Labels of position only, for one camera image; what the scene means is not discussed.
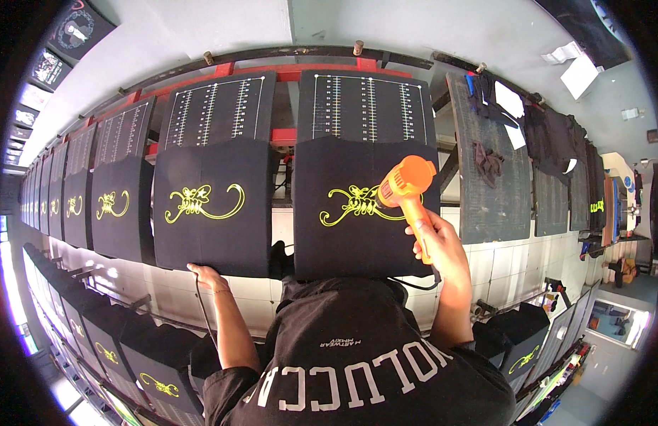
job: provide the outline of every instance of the heat gun handle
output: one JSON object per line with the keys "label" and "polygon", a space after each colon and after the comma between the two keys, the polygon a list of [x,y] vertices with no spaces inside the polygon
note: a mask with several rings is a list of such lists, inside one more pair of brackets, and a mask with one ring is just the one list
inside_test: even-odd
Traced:
{"label": "heat gun handle", "polygon": [[430,221],[430,217],[428,217],[426,209],[424,209],[424,206],[421,204],[419,196],[405,198],[402,200],[400,208],[402,209],[404,218],[407,220],[407,224],[411,226],[412,231],[414,231],[416,241],[418,241],[419,245],[421,246],[421,261],[424,264],[433,264],[433,260],[430,258],[430,254],[428,253],[426,243],[421,237],[421,234],[419,234],[419,230],[414,225],[417,219],[421,219],[427,223],[428,226],[431,228],[433,227],[433,223]]}

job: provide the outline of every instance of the yellow graphic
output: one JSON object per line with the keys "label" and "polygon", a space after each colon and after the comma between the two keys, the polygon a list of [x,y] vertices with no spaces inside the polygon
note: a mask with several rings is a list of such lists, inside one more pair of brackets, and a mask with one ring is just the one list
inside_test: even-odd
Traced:
{"label": "yellow graphic", "polygon": [[125,209],[123,209],[122,212],[116,213],[113,211],[113,203],[115,202],[115,191],[111,193],[105,193],[101,197],[99,197],[99,201],[102,202],[102,212],[99,213],[99,210],[97,210],[97,220],[100,220],[104,213],[111,213],[115,217],[121,217],[122,215],[125,214],[125,212],[128,211],[128,207],[130,206],[130,194],[127,191],[121,192],[120,196],[125,196]]}
{"label": "yellow graphic", "polygon": [[176,394],[174,394],[174,393],[171,391],[171,388],[172,388],[172,389],[175,390],[175,393],[180,392],[180,390],[178,389],[178,387],[176,387],[174,384],[163,384],[163,383],[159,382],[158,380],[154,379],[153,377],[149,376],[149,375],[146,374],[146,373],[140,373],[140,374],[139,374],[139,378],[142,379],[143,382],[145,382],[146,384],[150,384],[150,383],[147,382],[147,380],[145,379],[146,377],[148,377],[148,378],[154,380],[154,385],[156,386],[156,390],[157,390],[157,391],[167,393],[168,395],[170,395],[170,396],[172,396],[172,397],[175,397],[175,398],[179,398],[179,397],[180,397],[179,395],[176,395]]}
{"label": "yellow graphic", "polygon": [[75,210],[75,197],[69,198],[69,210],[66,212],[66,217],[69,217],[71,213],[74,215],[78,216],[80,212],[83,210],[83,197],[78,196],[78,200],[80,200],[80,206],[78,206],[78,211]]}
{"label": "yellow graphic", "polygon": [[58,214],[59,214],[59,198],[49,203],[49,215],[52,216]]}
{"label": "yellow graphic", "polygon": [[516,361],[509,369],[509,374],[513,373],[513,369],[516,368],[517,365],[519,370],[523,367],[523,365],[526,365],[535,356],[535,354],[538,352],[538,349],[539,349],[539,345],[535,346],[533,352],[529,353],[526,356],[523,356],[522,358],[519,358],[518,361]]}
{"label": "yellow graphic", "polygon": [[172,200],[173,196],[177,195],[180,196],[182,202],[178,206],[178,214],[174,219],[170,218],[172,216],[170,210],[165,210],[165,221],[169,224],[174,223],[176,220],[178,220],[178,217],[180,217],[182,212],[184,212],[186,215],[190,215],[192,213],[198,215],[200,213],[209,219],[226,219],[227,217],[232,217],[241,209],[241,206],[244,205],[244,201],[246,201],[246,194],[244,193],[244,189],[241,188],[241,185],[238,183],[232,183],[227,188],[227,192],[229,192],[232,188],[239,192],[239,201],[237,201],[237,205],[235,205],[229,213],[226,213],[222,216],[211,215],[203,209],[203,205],[209,202],[208,194],[210,194],[211,191],[210,185],[202,185],[197,190],[190,190],[189,188],[185,187],[182,188],[182,192],[173,191],[170,193],[170,199]]}
{"label": "yellow graphic", "polygon": [[594,213],[598,210],[604,211],[604,200],[598,200],[597,202],[589,205],[590,213]]}
{"label": "yellow graphic", "polygon": [[109,361],[113,362],[114,364],[118,364],[118,361],[116,361],[115,352],[104,349],[104,346],[102,346],[99,342],[95,342],[94,346],[97,349],[97,352],[104,355]]}
{"label": "yellow graphic", "polygon": [[82,327],[82,326],[79,326],[78,324],[76,324],[76,323],[73,321],[72,318],[69,320],[69,322],[71,323],[71,327],[73,328],[73,330],[74,330],[76,333],[78,333],[78,334],[80,335],[80,337],[85,337],[85,334],[83,334],[83,327]]}
{"label": "yellow graphic", "polygon": [[[381,216],[387,220],[403,220],[404,216],[398,216],[398,217],[388,216],[376,207],[376,191],[378,190],[378,188],[379,186],[376,185],[371,188],[359,189],[355,185],[350,185],[348,187],[349,192],[345,192],[343,190],[329,191],[328,194],[329,198],[333,197],[335,193],[342,193],[348,198],[348,204],[343,204],[341,206],[341,209],[343,210],[343,214],[335,221],[327,222],[327,219],[329,219],[329,212],[327,211],[321,211],[319,213],[319,221],[324,226],[333,226],[339,223],[341,220],[343,220],[343,218],[350,212],[353,212],[355,216],[359,216],[359,215],[372,216],[376,214],[377,216]],[[422,202],[424,201],[424,196],[421,196],[421,201]]]}

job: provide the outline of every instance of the left hand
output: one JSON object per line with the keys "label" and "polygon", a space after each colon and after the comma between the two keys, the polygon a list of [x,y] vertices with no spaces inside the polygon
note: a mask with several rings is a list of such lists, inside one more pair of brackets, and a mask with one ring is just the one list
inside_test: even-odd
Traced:
{"label": "left hand", "polygon": [[231,291],[227,280],[222,278],[215,269],[211,267],[200,267],[193,263],[188,263],[187,268],[192,271],[194,279],[197,280],[201,287],[213,290],[214,292],[222,290]]}

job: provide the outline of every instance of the paper sheet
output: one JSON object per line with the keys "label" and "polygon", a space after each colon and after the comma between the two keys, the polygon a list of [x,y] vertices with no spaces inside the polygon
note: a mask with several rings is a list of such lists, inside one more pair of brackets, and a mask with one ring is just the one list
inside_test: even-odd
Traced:
{"label": "paper sheet", "polygon": [[521,97],[499,81],[495,81],[495,96],[497,104],[501,105],[514,118],[519,119],[525,115]]}
{"label": "paper sheet", "polygon": [[570,90],[573,98],[579,99],[592,81],[599,75],[589,56],[576,58],[561,76],[561,81]]}
{"label": "paper sheet", "polygon": [[573,169],[575,168],[575,165],[576,165],[576,164],[578,164],[578,160],[577,160],[577,158],[571,158],[571,159],[570,159],[570,163],[568,163],[568,170],[566,170],[565,172],[563,172],[563,175],[566,175],[566,174],[570,173],[570,171],[573,170]]}
{"label": "paper sheet", "polygon": [[525,138],[523,138],[523,133],[521,128],[514,129],[513,127],[504,124],[506,128],[506,133],[509,135],[509,140],[514,150],[525,146]]}
{"label": "paper sheet", "polygon": [[578,58],[584,55],[582,49],[576,42],[570,42],[565,46],[559,47],[551,53],[542,55],[542,58],[547,61],[549,65],[562,64],[568,59]]}

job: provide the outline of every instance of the person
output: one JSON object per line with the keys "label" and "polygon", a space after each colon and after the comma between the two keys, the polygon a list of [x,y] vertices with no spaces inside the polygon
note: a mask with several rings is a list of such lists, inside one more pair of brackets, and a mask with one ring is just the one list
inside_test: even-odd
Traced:
{"label": "person", "polygon": [[615,271],[615,286],[623,288],[624,284],[630,284],[632,279],[639,275],[633,259],[620,259],[616,263],[602,263],[602,268]]}
{"label": "person", "polygon": [[449,222],[428,216],[432,228],[415,226],[444,278],[429,340],[387,285],[333,278],[284,292],[259,359],[227,280],[189,264],[213,291],[222,364],[203,386],[206,424],[507,425],[513,391],[473,350],[466,253]]}

